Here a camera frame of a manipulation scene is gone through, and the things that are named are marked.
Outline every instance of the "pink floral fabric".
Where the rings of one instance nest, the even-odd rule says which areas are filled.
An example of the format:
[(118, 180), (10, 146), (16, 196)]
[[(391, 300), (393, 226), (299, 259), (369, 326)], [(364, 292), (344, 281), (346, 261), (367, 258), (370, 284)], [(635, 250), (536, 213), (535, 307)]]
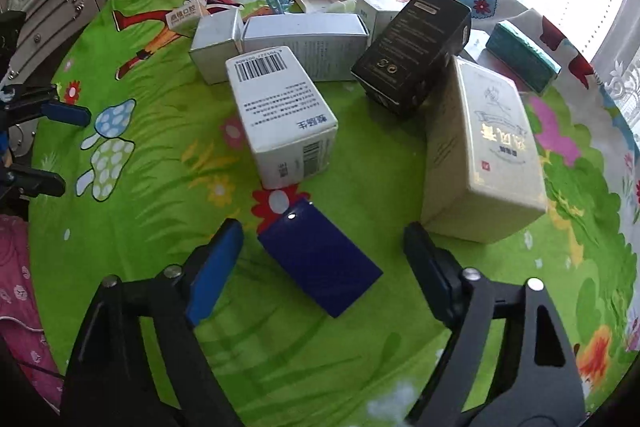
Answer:
[[(42, 329), (31, 283), (27, 229), (19, 217), (0, 216), (0, 335), (15, 359), (57, 372), (45, 335), (3, 318), (13, 317), (30, 328)], [(58, 407), (62, 380), (20, 367), (40, 395)]]

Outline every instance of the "white box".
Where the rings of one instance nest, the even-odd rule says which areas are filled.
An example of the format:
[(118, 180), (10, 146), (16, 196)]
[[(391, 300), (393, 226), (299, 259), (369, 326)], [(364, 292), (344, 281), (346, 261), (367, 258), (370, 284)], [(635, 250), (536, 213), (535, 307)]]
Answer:
[(493, 243), (546, 212), (529, 120), (511, 80), (449, 61), (432, 100), (422, 224), (430, 232)]
[(226, 72), (264, 188), (326, 168), (338, 121), (289, 48), (232, 58)]
[(367, 49), (368, 32), (353, 13), (251, 17), (242, 49), (288, 46), (312, 80), (353, 80), (351, 67)]
[(356, 13), (369, 30), (369, 42), (376, 40), (410, 0), (356, 0)]
[(199, 2), (187, 2), (165, 16), (166, 25), (172, 32), (192, 38), (196, 33), (198, 22), (207, 15), (209, 12)]
[(235, 7), (200, 20), (189, 54), (207, 84), (226, 82), (225, 62), (242, 53), (243, 29), (240, 11)]

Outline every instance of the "mushroom print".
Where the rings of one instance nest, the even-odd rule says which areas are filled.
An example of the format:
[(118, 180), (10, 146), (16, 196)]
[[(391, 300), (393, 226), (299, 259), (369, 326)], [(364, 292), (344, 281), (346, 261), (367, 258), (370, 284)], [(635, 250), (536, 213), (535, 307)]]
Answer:
[(95, 118), (95, 134), (86, 138), (80, 144), (80, 149), (84, 151), (91, 148), (100, 139), (100, 136), (116, 138), (124, 133), (129, 126), (131, 114), (135, 107), (136, 101), (133, 98), (125, 100), (121, 104), (107, 107)]
[(96, 201), (104, 201), (113, 192), (124, 166), (131, 158), (136, 144), (119, 138), (129, 126), (136, 101), (126, 100), (102, 111), (95, 119), (96, 133), (86, 138), (80, 149), (87, 150), (101, 138), (106, 138), (92, 154), (91, 169), (84, 172), (76, 181), (76, 196), (82, 196), (89, 185), (93, 184), (91, 194)]

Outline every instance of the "black cable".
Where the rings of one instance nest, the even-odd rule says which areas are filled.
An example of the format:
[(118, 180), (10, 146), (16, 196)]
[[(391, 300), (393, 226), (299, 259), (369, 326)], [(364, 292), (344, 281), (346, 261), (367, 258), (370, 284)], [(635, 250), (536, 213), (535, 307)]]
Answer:
[(52, 377), (60, 378), (60, 380), (65, 380), (65, 377), (56, 373), (55, 371), (50, 371), (49, 369), (44, 369), (43, 367), (38, 367), (37, 365), (33, 365), (33, 363), (24, 362), (23, 360), (16, 359), (14, 360), (20, 365), (25, 365), (26, 367), (30, 367), (31, 369), (35, 369), (36, 371), (40, 371), (41, 373), (46, 373), (47, 375), (51, 375)]

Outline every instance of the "orange hair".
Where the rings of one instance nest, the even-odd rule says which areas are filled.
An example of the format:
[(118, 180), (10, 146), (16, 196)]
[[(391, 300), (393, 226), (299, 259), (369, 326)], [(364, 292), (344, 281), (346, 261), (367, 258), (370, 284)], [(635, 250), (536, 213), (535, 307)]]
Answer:
[(589, 378), (594, 387), (602, 381), (609, 368), (610, 360), (607, 351), (610, 343), (611, 330), (607, 325), (600, 326), (575, 360), (580, 376)]

